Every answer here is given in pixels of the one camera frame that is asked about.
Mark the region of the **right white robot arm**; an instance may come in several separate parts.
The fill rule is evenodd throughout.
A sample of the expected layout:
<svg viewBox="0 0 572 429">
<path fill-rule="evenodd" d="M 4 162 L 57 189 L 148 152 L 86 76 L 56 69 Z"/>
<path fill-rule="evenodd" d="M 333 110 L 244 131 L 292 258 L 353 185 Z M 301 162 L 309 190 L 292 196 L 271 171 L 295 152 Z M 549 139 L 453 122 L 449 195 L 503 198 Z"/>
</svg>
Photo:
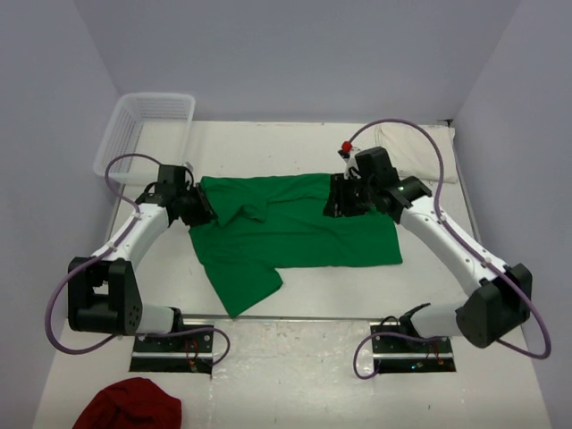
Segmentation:
<svg viewBox="0 0 572 429">
<path fill-rule="evenodd" d="M 461 303 L 425 303 L 403 314 L 399 340 L 405 349 L 418 351 L 432 337 L 450 336 L 484 349 L 529 319 L 524 300 L 532 294 L 532 275 L 524 265 L 507 265 L 466 233 L 458 243 L 443 225 L 444 214 L 436 212 L 432 191 L 414 176 L 401 179 L 385 149 L 345 142 L 338 153 L 346 169 L 330 179 L 324 215 L 388 215 L 432 250 L 467 295 Z"/>
</svg>

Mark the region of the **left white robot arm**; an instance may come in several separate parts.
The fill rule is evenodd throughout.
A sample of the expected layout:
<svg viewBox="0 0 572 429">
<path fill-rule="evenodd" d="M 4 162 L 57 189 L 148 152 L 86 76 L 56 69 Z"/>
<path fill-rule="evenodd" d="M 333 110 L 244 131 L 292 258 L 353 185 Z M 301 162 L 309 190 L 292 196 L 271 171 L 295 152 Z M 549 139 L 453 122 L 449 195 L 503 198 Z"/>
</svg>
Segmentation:
<svg viewBox="0 0 572 429">
<path fill-rule="evenodd" d="M 156 180 L 126 202 L 132 207 L 126 223 L 92 256 L 69 264 L 68 323 L 76 332 L 152 335 L 163 349 L 175 351 L 186 339 L 181 311 L 145 304 L 136 271 L 173 223 L 197 227 L 213 221 L 215 211 L 186 165 L 160 165 Z"/>
</svg>

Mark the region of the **green t shirt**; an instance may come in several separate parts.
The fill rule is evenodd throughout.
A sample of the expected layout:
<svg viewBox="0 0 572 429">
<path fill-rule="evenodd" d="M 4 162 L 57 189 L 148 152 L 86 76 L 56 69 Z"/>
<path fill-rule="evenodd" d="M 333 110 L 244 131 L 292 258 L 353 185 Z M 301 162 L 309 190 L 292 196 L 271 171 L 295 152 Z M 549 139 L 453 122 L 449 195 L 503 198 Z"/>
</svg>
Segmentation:
<svg viewBox="0 0 572 429">
<path fill-rule="evenodd" d="M 190 229 L 206 276 L 235 318 L 277 292 L 279 270 L 399 265 L 393 220 L 370 210 L 356 217 L 323 214 L 330 176 L 224 178 L 200 186 L 216 218 Z"/>
</svg>

